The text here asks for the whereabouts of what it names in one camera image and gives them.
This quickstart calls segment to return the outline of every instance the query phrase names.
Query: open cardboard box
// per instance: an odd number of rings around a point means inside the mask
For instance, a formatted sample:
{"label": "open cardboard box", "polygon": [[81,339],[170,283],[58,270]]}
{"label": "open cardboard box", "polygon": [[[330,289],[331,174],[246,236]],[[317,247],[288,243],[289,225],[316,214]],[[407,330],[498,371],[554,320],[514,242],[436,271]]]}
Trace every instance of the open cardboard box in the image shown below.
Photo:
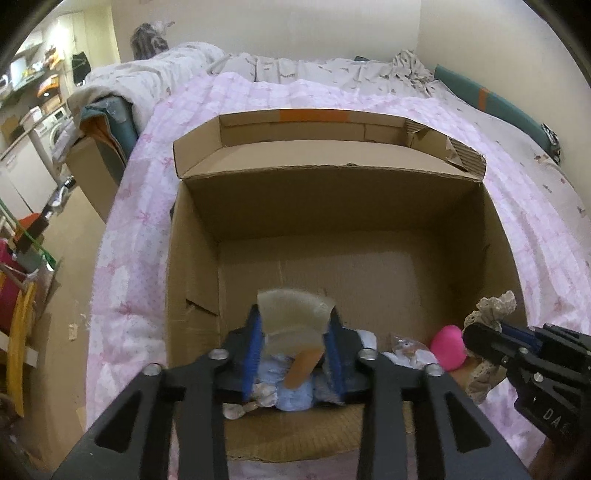
{"label": "open cardboard box", "polygon": [[[167,286],[171,367],[243,326],[258,290],[336,300],[345,326],[429,344],[515,262],[467,146],[409,119],[295,109],[221,115],[174,144],[182,179]],[[285,462],[359,445],[361,409],[265,409],[226,422],[231,458]]]}

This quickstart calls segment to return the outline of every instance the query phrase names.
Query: pink ball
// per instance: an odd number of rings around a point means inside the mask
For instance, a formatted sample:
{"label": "pink ball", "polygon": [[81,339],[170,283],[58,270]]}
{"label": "pink ball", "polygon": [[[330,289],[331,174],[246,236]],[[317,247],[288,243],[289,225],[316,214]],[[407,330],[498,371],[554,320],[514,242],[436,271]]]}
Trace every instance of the pink ball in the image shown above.
{"label": "pink ball", "polygon": [[446,372],[460,368],[467,357],[462,330],[456,325],[443,327],[433,338],[431,351]]}

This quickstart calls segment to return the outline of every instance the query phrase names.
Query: green cord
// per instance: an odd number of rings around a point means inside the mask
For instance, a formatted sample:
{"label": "green cord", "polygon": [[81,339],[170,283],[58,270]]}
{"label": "green cord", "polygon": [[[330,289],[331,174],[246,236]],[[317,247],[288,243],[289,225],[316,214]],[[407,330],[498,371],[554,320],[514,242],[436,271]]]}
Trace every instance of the green cord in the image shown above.
{"label": "green cord", "polygon": [[14,215],[11,213],[11,211],[10,211],[10,210],[8,210],[8,207],[7,207],[7,206],[4,204],[4,202],[2,201],[2,199],[0,199],[0,206],[2,206],[2,209],[3,209],[3,210],[4,210],[4,211],[5,211],[7,214],[8,214],[8,216],[9,216],[9,217],[12,219],[12,221],[13,221],[14,223],[16,223],[16,224],[18,225],[18,227],[19,227],[19,228],[20,228],[20,229],[21,229],[21,230],[24,232],[24,234],[27,236],[27,238],[28,238],[28,239],[29,239],[31,242],[33,242],[33,245],[35,245],[35,247],[37,247],[37,248],[38,248],[38,249],[39,249],[41,252],[43,252],[43,253],[42,253],[42,255],[43,255],[43,258],[45,258],[45,261],[46,261],[46,262],[49,264],[49,266],[55,270],[55,269],[56,269],[56,267],[57,267],[57,262],[56,262],[56,259],[55,259],[55,258],[53,258],[53,257],[51,256],[51,254],[50,254],[50,253],[49,253],[47,250],[45,250],[45,249],[44,249],[44,248],[43,248],[43,247],[42,247],[42,246],[39,244],[39,242],[37,242],[37,240],[35,240],[35,239],[34,239],[34,238],[31,236],[31,234],[30,234],[29,232],[27,232],[27,230],[26,230],[26,229],[24,229],[24,228],[22,227],[22,225],[20,224],[20,222],[19,222],[19,221],[18,221],[18,220],[17,220],[17,219],[14,217]]}

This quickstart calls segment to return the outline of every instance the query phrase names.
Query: silver screw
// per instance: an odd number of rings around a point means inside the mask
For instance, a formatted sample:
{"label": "silver screw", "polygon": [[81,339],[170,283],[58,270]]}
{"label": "silver screw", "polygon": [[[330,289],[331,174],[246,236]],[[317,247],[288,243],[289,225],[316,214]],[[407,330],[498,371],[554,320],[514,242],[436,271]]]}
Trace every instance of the silver screw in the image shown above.
{"label": "silver screw", "polygon": [[378,353],[373,348],[363,348],[357,353],[357,356],[361,360],[376,360],[378,358]]}
{"label": "silver screw", "polygon": [[429,377],[440,377],[443,375],[443,368],[439,364],[425,365],[425,372]]}
{"label": "silver screw", "polygon": [[230,356],[230,352],[225,348],[214,348],[207,356],[212,360],[225,360]]}
{"label": "silver screw", "polygon": [[156,377],[162,372],[162,365],[160,364],[148,364],[142,370],[142,373],[148,377]]}

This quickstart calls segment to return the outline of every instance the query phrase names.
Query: tan floor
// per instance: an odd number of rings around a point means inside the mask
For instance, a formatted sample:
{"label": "tan floor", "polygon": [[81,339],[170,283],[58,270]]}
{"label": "tan floor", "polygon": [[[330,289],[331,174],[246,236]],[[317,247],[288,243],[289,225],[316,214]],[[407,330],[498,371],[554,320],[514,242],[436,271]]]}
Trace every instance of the tan floor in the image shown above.
{"label": "tan floor", "polygon": [[[96,254],[105,224],[75,189],[61,215],[51,218],[44,247],[59,262],[54,285],[31,344],[37,369],[25,370],[25,418],[16,426],[23,447],[55,469],[79,440],[78,409],[85,406],[87,321]],[[70,324],[78,325],[68,340]]]}

